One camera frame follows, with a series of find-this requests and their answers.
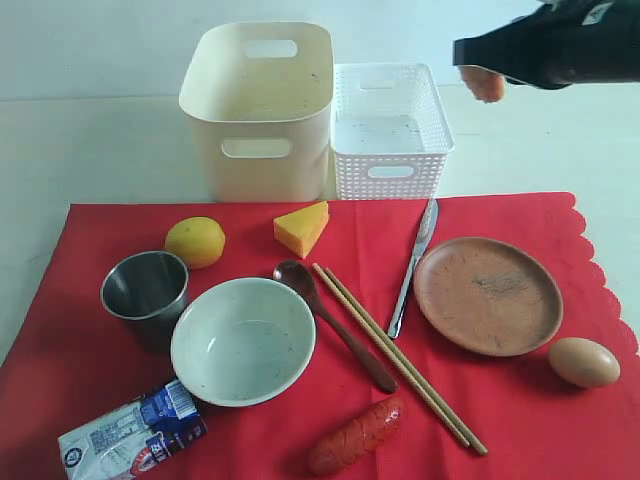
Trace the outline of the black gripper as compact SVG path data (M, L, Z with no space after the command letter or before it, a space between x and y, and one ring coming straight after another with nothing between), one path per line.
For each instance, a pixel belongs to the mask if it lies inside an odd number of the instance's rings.
M536 9L483 35L455 40L453 65L496 73L514 85L562 89L564 85L551 73L557 53L552 39L556 26L551 9Z

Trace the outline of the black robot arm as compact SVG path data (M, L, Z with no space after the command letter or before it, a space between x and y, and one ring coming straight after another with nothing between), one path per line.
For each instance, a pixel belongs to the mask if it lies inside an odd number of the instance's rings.
M532 13L453 43L453 64L559 90L639 81L637 1L543 1Z

